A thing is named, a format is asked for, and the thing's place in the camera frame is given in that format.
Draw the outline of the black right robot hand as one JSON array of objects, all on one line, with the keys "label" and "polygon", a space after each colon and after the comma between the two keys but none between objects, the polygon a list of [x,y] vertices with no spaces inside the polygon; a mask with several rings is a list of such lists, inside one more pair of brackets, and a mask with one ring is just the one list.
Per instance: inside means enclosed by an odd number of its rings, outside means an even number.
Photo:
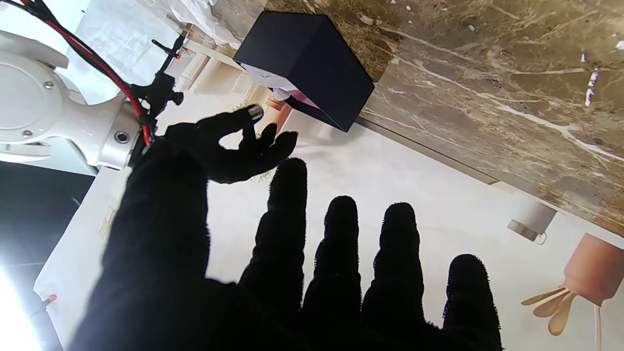
[{"label": "black right robot hand", "polygon": [[189,153],[208,180],[233,184],[278,167],[296,147],[298,133],[278,134],[275,123],[257,136],[255,125],[263,116],[262,107],[254,104],[196,123],[169,126],[164,137]]}]

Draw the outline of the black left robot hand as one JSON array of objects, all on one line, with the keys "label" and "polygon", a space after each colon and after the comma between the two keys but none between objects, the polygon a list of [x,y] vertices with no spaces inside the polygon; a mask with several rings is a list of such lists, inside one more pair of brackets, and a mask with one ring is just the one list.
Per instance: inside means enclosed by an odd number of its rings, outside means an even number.
[{"label": "black left robot hand", "polygon": [[420,237],[408,203],[391,205],[374,278],[359,275],[356,202],[334,198],[303,291],[307,168],[277,167],[252,259],[236,283],[206,278],[204,169],[158,142],[128,178],[102,273],[72,351],[501,351],[488,273],[472,254],[450,264],[441,328],[424,318]]}]

